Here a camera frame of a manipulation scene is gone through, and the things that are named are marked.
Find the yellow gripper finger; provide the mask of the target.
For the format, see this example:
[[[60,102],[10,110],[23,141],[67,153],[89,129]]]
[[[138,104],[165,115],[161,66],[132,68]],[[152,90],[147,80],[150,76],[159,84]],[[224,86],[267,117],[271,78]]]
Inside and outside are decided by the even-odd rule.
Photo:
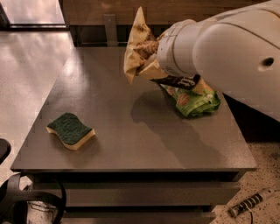
[[[157,59],[154,59],[148,66],[142,69],[138,75],[150,81],[167,77],[167,73],[161,68]]]

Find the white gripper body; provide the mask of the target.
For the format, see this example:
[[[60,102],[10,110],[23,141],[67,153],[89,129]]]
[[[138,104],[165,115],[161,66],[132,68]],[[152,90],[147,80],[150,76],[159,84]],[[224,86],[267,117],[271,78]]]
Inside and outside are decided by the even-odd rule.
[[[184,77],[203,74],[195,66],[193,55],[203,24],[204,22],[187,19],[173,24],[164,32],[159,41],[157,60],[167,74]]]

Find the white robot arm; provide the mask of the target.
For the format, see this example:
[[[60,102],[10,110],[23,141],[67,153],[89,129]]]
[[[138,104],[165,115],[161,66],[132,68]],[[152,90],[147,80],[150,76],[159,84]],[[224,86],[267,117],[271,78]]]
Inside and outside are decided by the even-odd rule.
[[[212,88],[280,121],[280,0],[167,29],[139,74],[148,80],[198,74]]]

